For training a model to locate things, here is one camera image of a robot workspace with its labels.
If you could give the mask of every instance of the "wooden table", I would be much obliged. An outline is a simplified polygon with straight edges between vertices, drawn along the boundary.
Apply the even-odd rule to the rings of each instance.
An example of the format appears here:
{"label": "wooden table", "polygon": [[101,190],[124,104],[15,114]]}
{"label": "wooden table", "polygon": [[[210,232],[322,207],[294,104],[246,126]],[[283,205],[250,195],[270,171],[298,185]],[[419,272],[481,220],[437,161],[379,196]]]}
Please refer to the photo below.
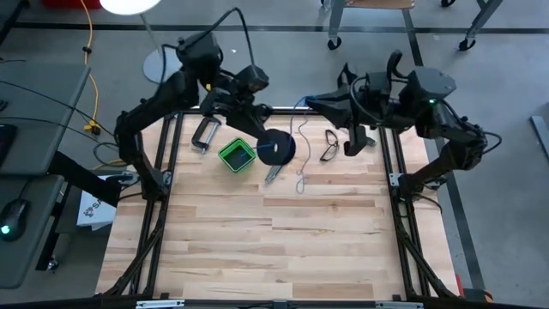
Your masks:
{"label": "wooden table", "polygon": [[[296,172],[307,147],[295,130],[303,117],[294,119],[296,157],[272,185],[264,184],[269,167],[259,160],[240,174],[221,162],[217,152],[236,136],[256,145],[253,138],[226,125],[205,155],[191,151],[190,139],[201,119],[184,117],[155,294],[169,292],[171,298],[188,300],[404,297],[380,146],[355,157],[346,157],[341,147],[333,161],[321,163],[319,157],[327,148],[324,130],[333,127],[324,118],[310,117],[303,132],[311,142],[311,160],[305,168],[305,193],[298,194]],[[273,116],[266,126],[288,130],[289,117]],[[151,158],[160,127],[161,123],[154,124],[143,133]],[[341,143],[348,140],[346,133],[337,134]],[[376,131],[370,134],[379,141]],[[408,171],[422,167],[427,162],[423,141],[413,130],[401,140]],[[166,146],[165,161],[171,144]],[[457,293],[440,210],[430,202],[414,205],[425,258]],[[98,292],[110,288],[134,258],[144,209],[140,197],[119,204]],[[417,268],[409,259],[419,291]],[[142,287],[147,269],[146,262]]]}

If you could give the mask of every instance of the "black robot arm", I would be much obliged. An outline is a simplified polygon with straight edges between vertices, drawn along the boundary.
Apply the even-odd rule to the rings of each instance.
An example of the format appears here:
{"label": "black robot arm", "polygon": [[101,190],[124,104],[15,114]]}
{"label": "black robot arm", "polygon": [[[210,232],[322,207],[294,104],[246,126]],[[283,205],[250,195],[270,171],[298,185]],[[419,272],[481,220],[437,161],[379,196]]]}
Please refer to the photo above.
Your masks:
{"label": "black robot arm", "polygon": [[[336,128],[349,130],[349,141],[344,144],[348,156],[358,154],[368,145],[369,137],[363,124],[373,130],[388,128],[399,134],[415,126],[420,137],[448,139],[436,160],[416,173],[399,177],[401,196],[412,197],[448,172],[475,167],[482,159],[487,142],[478,125],[458,117],[444,100],[456,88],[451,77],[422,67],[404,76],[396,69],[400,58],[401,53],[395,51],[385,72],[363,77],[357,77],[346,64],[337,79],[337,91],[309,98],[306,103]],[[365,81],[364,85],[355,89],[361,81]],[[390,97],[393,82],[406,83],[398,99]]]}
{"label": "black robot arm", "polygon": [[[226,118],[227,125],[257,138],[258,145],[262,145],[258,157],[265,164],[284,165],[293,158],[293,138],[286,132],[266,130],[263,126],[272,108],[252,104],[254,94],[268,86],[268,77],[260,68],[252,64],[236,75],[223,70],[220,48],[212,33],[181,39],[176,54],[183,68],[161,83],[152,98],[142,100],[129,112],[122,112],[114,130],[120,159],[135,167],[144,199],[162,199],[167,188],[162,172],[151,165],[145,154],[141,131],[166,115],[197,106],[199,83],[209,91],[200,106],[204,116],[219,113]],[[283,147],[288,143],[293,148]]]}

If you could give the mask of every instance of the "lamp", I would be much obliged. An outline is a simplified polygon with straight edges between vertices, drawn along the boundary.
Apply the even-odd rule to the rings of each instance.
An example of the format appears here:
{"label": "lamp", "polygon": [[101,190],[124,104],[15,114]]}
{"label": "lamp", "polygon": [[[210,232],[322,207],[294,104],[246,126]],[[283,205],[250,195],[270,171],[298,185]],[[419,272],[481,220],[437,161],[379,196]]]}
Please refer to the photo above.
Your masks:
{"label": "lamp", "polygon": [[[162,46],[154,36],[153,30],[145,19],[145,12],[155,7],[161,0],[100,0],[101,6],[107,11],[116,15],[139,15],[147,29],[148,35],[156,47],[156,51],[151,52],[143,63],[143,73],[151,82],[160,82],[162,76]],[[166,73],[164,81],[173,73],[181,68],[175,51],[166,48]]]}

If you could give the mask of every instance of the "gray floor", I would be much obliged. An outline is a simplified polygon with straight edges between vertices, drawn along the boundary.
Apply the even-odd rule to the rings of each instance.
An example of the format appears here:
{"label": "gray floor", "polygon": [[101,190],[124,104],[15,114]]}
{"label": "gray floor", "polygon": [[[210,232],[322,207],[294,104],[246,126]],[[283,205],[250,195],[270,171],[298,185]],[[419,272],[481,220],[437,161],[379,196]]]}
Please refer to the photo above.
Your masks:
{"label": "gray floor", "polygon": [[[48,11],[39,4],[25,12],[20,21],[85,23],[79,11]],[[417,27],[468,27],[478,12],[474,0],[458,1],[442,10],[437,0],[419,0],[412,11]],[[206,25],[226,9],[239,6],[248,24],[256,26],[325,25],[317,0],[164,0],[148,16],[152,23]],[[543,0],[505,1],[488,27],[549,27],[549,4]],[[93,12],[97,23],[138,23],[104,11]],[[226,24],[238,24],[229,18]],[[402,27],[400,11],[349,9],[343,26]],[[158,33],[166,43],[189,33]],[[249,59],[244,35],[218,32],[225,51],[224,67],[239,70]],[[394,49],[405,56],[401,70],[409,71],[413,60],[407,36],[398,33],[341,33],[337,51],[326,48],[326,33],[255,32],[251,40],[257,64],[270,76],[269,88],[257,101],[274,106],[292,106],[306,94],[335,89],[335,77],[349,62],[360,72],[383,70]],[[486,287],[496,301],[530,306],[549,306],[549,183],[548,162],[537,143],[528,117],[549,120],[549,88],[546,85],[549,36],[480,35],[475,48],[456,53],[462,35],[418,36],[426,66],[453,76],[458,89],[449,97],[461,114],[486,130],[501,134],[504,144],[490,153],[473,171],[456,173],[469,226],[477,248]],[[14,29],[0,46],[0,57],[40,62],[78,63],[87,31]],[[154,85],[142,75],[142,60],[153,46],[144,32],[95,31],[92,72],[100,88],[99,121],[112,129],[116,116],[150,96]],[[84,90],[79,107],[93,110],[94,92]],[[74,128],[83,121],[72,119]],[[62,150],[86,167],[97,165],[90,153],[92,144],[67,133]],[[436,155],[427,143],[431,158]],[[106,159],[116,154],[105,152]],[[444,190],[444,223],[456,271],[465,285],[468,276],[449,201]],[[99,274],[106,246],[105,237],[76,236],[66,241],[63,265],[55,275],[29,272],[25,285],[15,291],[0,291],[2,302],[74,298],[90,295]]]}

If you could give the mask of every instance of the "green square container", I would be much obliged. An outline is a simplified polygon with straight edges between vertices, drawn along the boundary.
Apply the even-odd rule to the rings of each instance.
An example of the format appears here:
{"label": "green square container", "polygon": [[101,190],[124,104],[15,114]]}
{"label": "green square container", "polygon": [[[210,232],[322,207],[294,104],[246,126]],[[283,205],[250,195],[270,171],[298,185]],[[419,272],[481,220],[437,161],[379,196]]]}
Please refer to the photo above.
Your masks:
{"label": "green square container", "polygon": [[240,173],[256,158],[256,152],[240,137],[228,143],[217,155],[233,173]]}

